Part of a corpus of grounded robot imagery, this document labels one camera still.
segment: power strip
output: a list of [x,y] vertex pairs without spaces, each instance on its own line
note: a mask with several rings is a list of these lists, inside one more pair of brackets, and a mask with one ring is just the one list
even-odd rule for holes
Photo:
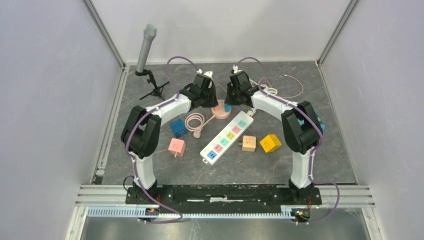
[[241,111],[210,143],[200,151],[205,164],[214,165],[253,123],[253,118]]

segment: microphone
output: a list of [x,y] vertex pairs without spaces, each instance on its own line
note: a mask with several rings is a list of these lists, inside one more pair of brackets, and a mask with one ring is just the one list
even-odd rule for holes
[[144,29],[143,44],[141,45],[140,56],[138,57],[137,67],[135,68],[135,75],[142,76],[145,69],[147,56],[149,55],[150,47],[152,46],[153,39],[156,37],[156,27],[153,24],[147,24]]

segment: microphone stand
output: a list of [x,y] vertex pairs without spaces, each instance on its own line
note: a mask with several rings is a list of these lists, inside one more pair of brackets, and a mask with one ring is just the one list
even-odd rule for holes
[[141,74],[138,75],[138,76],[147,76],[147,75],[148,75],[147,83],[152,83],[154,88],[151,92],[142,96],[140,98],[140,100],[142,100],[142,99],[144,99],[148,96],[155,96],[155,97],[159,97],[159,98],[161,98],[162,100],[165,101],[164,97],[162,96],[162,91],[164,90],[165,85],[169,84],[170,82],[167,81],[167,82],[165,82],[165,84],[163,84],[161,86],[156,85],[156,80],[155,80],[155,77],[153,76],[153,72],[151,70],[146,70],[146,69],[144,69],[143,72],[141,72]]

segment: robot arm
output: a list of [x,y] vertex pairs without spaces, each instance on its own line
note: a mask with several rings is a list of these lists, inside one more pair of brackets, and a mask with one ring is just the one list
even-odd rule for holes
[[[307,114],[322,132],[311,104],[307,101],[297,103],[277,96],[270,97],[267,92],[259,90],[258,86],[252,86],[249,76],[241,70],[234,71],[230,80],[231,82],[227,85],[226,104],[247,105],[263,110],[281,120],[285,142],[293,152],[293,170],[289,186],[297,197],[309,193],[314,187],[309,179],[309,163],[314,157],[311,155],[311,150],[318,145],[320,136],[308,121],[304,121],[303,125],[299,124],[298,120],[304,120],[304,117],[292,106],[296,106]],[[134,107],[121,135],[122,142],[126,144],[130,132],[142,115],[157,108],[143,120],[141,125],[146,125],[145,129],[141,130],[139,127],[129,144],[129,150],[135,156],[137,175],[145,189],[151,188],[156,182],[152,157],[158,145],[160,127],[172,118],[194,108],[212,108],[218,105],[212,73],[197,74],[193,83],[187,85],[179,95],[174,95],[170,100],[172,101],[162,108],[158,107],[162,103],[146,109],[140,106]]]
[[[289,185],[298,196],[309,192],[309,189],[313,187],[309,178],[309,175],[312,178],[312,174],[309,172],[312,173],[314,160],[311,151],[319,144],[320,136],[293,106],[303,111],[323,132],[312,105],[307,101],[297,103],[278,96],[270,97],[268,92],[260,91],[259,86],[252,86],[249,76],[237,68],[234,69],[230,80],[231,83],[227,85],[226,104],[247,105],[263,110],[282,122],[285,142],[293,154],[293,169]],[[305,120],[304,124],[300,125],[298,120]]]
[[141,122],[129,143],[129,153],[135,158],[133,164],[135,164],[134,169],[137,171],[136,175],[139,176],[140,182],[145,189],[150,189],[156,183],[153,173],[153,153],[158,146],[161,126],[176,116],[195,108],[213,108],[217,105],[218,100],[215,85],[212,81],[212,72],[208,71],[204,74],[198,73],[193,83],[188,84],[179,91],[179,94],[160,104],[147,108],[141,106],[132,108],[121,134],[121,141],[125,145],[131,131],[142,116],[153,109],[157,109]]

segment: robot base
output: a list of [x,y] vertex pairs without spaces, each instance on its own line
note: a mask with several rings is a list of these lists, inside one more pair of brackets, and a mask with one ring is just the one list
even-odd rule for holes
[[[157,185],[148,190],[161,203],[183,214],[281,213],[281,206],[322,205],[320,190],[310,186],[299,197],[292,187],[280,184]],[[135,184],[128,188],[126,204],[154,204]],[[161,213],[171,213],[161,208]]]

